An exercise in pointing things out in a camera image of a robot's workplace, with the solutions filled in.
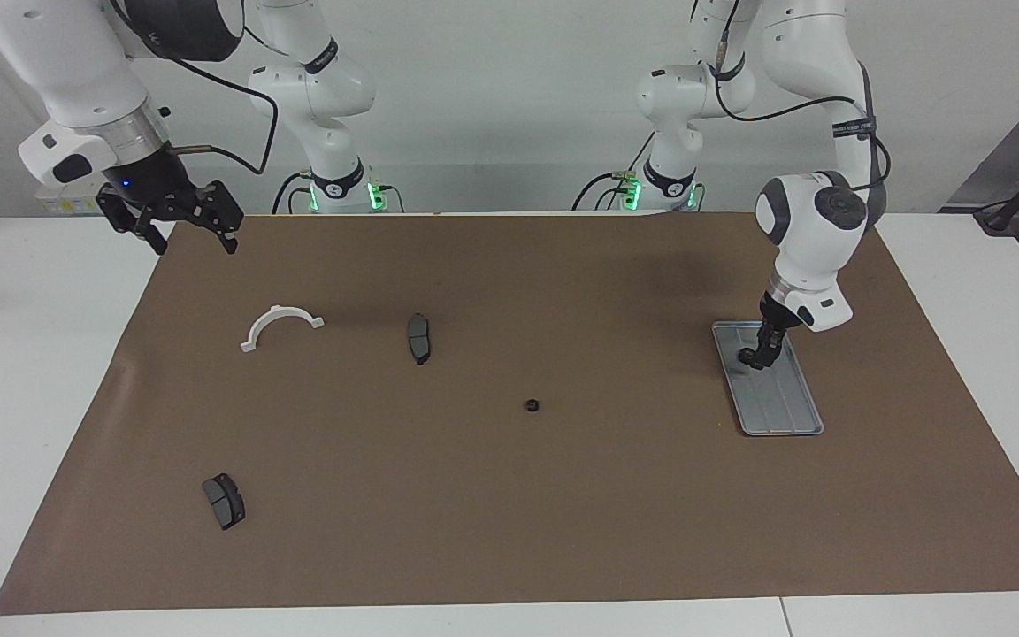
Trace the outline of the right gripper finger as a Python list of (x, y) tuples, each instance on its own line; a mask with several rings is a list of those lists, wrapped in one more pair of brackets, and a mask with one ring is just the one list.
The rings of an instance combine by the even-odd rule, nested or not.
[(243, 210), (237, 201), (219, 180), (194, 187), (175, 197), (175, 207), (182, 221), (214, 234), (227, 254), (238, 249), (235, 235), (242, 228)]
[(136, 238), (141, 238), (150, 246), (158, 257), (166, 252), (167, 240), (159, 233), (159, 229), (153, 225), (152, 220), (142, 220), (137, 217), (133, 207), (129, 207), (125, 199), (116, 192), (116, 189), (102, 187), (98, 190), (96, 202), (101, 213), (116, 233), (132, 234)]

